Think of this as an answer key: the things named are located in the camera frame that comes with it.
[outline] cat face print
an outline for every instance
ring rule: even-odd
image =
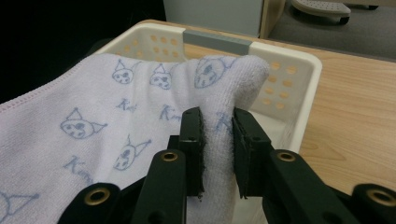
[[[117,67],[113,73],[113,78],[120,84],[129,84],[134,79],[134,70],[137,67],[137,63],[129,69],[126,68],[125,65],[119,60]]]
[[[163,65],[160,65],[154,70],[154,74],[151,76],[149,84],[158,86],[163,90],[171,89],[171,75],[165,71]]]
[[[61,123],[61,129],[76,139],[84,139],[94,133],[99,133],[104,127],[106,127],[106,124],[98,124],[83,119],[77,108]]]
[[[225,71],[225,65],[220,59],[204,60],[198,64],[194,85],[195,88],[205,88],[217,82]]]
[[[219,81],[234,61],[235,59],[232,57],[206,57],[201,59],[195,71],[195,88],[206,88]]]
[[[122,148],[121,154],[117,158],[114,163],[114,168],[119,171],[124,171],[128,169],[136,157],[140,155],[140,153],[151,143],[151,139],[147,142],[143,142],[138,145],[133,145],[130,140],[130,136],[128,135],[128,143]]]

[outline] floor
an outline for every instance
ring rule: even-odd
[[[370,10],[369,6],[349,4],[349,22],[340,25],[340,18],[296,16],[290,2],[286,1],[269,39],[396,62],[396,7]]]

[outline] basket hole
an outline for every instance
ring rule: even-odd
[[[176,45],[177,45],[177,40],[171,39],[171,44],[174,45],[174,46],[176,46]]]
[[[278,109],[283,109],[283,108],[285,108],[285,105],[282,104],[282,103],[277,103],[277,104],[276,104],[276,108],[278,108]]]
[[[294,75],[294,74],[297,73],[297,67],[296,67],[296,66],[289,66],[289,67],[286,69],[286,72],[287,72],[288,74],[290,74],[290,75]]]
[[[286,92],[286,91],[282,91],[282,92],[279,94],[279,96],[280,96],[280,98],[286,99],[286,98],[289,97],[289,93]]]
[[[276,76],[269,76],[268,81],[270,82],[276,82]]]
[[[291,87],[293,85],[293,82],[289,79],[283,80],[283,85],[285,87]]]
[[[152,35],[150,38],[151,38],[152,41],[157,42],[157,36]]]
[[[272,102],[271,102],[270,99],[264,98],[264,99],[262,99],[262,103],[265,104],[265,105],[270,105]]]
[[[129,52],[130,50],[131,50],[131,47],[129,47],[128,45],[124,47],[125,52]]]
[[[165,37],[161,37],[161,42],[162,42],[163,44],[166,44],[168,41],[166,40]]]
[[[278,70],[280,68],[280,63],[279,62],[271,63],[271,68],[274,70]]]
[[[267,92],[268,94],[272,94],[272,93],[274,93],[274,89],[267,88],[267,89],[265,89],[265,92]]]

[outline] white towel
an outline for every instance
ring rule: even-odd
[[[92,55],[50,83],[0,105],[0,223],[56,223],[87,186],[121,189],[147,174],[200,106],[206,136],[202,201],[187,223],[231,223],[235,179],[231,116],[248,109],[268,76],[257,56],[184,63]]]

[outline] cartoon cat drawing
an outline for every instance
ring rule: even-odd
[[[121,154],[114,163],[114,168],[120,171],[128,169],[134,159],[140,155],[140,153],[151,143],[151,139],[147,142],[141,143],[139,145],[132,145],[130,136],[128,135],[128,143],[122,148]]]
[[[194,77],[194,86],[197,89],[213,85],[231,68],[235,59],[231,57],[204,57],[198,62]]]
[[[0,223],[3,223],[7,217],[14,216],[22,210],[26,204],[38,198],[35,195],[6,195],[0,191]]]
[[[151,76],[149,84],[153,86],[158,86],[164,90],[171,89],[171,85],[172,85],[171,74],[165,71],[161,63],[154,70],[154,74]]]
[[[139,63],[134,64],[131,69],[125,67],[125,65],[119,60],[117,67],[113,73],[113,78],[120,84],[129,84],[134,79],[134,71]]]
[[[69,136],[76,139],[87,138],[94,133],[99,133],[107,124],[89,122],[82,118],[75,108],[73,112],[61,123],[61,129]]]

